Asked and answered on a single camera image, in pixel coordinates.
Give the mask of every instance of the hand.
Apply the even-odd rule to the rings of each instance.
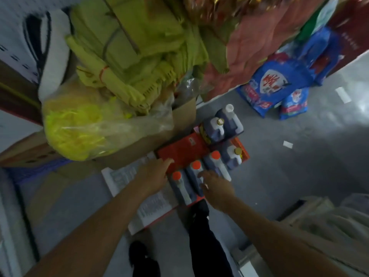
[[[229,200],[232,200],[236,195],[232,183],[219,177],[214,171],[202,171],[198,177],[204,178],[204,183],[201,185],[206,200],[215,209],[226,213]]]
[[[174,160],[171,158],[163,161],[162,159],[151,159],[146,164],[138,168],[134,185],[139,186],[145,198],[160,191],[167,182],[165,173]]]

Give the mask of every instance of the yellow plastic bag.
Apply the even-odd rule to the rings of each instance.
[[[171,102],[154,105],[147,116],[106,88],[91,88],[77,77],[61,85],[42,104],[49,144],[62,156],[84,161],[109,155],[139,139],[173,129]]]

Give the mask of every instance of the person's left hand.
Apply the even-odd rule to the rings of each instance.
[[[140,166],[134,184],[139,186],[146,197],[160,191],[166,184],[165,173],[174,160],[171,158],[163,161],[162,159],[151,159],[148,163]]]

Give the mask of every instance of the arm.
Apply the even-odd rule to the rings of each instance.
[[[122,192],[64,238],[25,277],[103,276],[141,203],[164,187],[172,161],[155,159],[142,166]]]
[[[203,191],[208,202],[228,214],[254,244],[275,276],[347,277],[322,254],[311,250],[275,223],[257,214],[235,196],[232,184],[212,171],[204,177]]]

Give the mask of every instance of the gray floor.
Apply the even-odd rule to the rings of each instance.
[[[245,127],[239,137],[251,159],[231,172],[237,195],[256,211],[276,219],[299,197],[328,196],[335,204],[353,192],[369,191],[369,55],[329,77],[310,91],[309,111],[286,121],[277,110],[262,119],[231,92],[198,110],[198,121],[232,103]],[[343,104],[335,89],[344,87],[352,102]],[[293,149],[283,142],[293,143]],[[26,204],[42,179],[22,186]],[[111,198],[101,175],[68,187],[42,223],[33,226],[42,255]],[[211,209],[210,225],[223,245],[242,248],[247,238],[226,215]],[[146,241],[159,261],[162,276],[193,276],[189,238],[177,213],[136,238]],[[106,277],[131,276],[126,234]]]

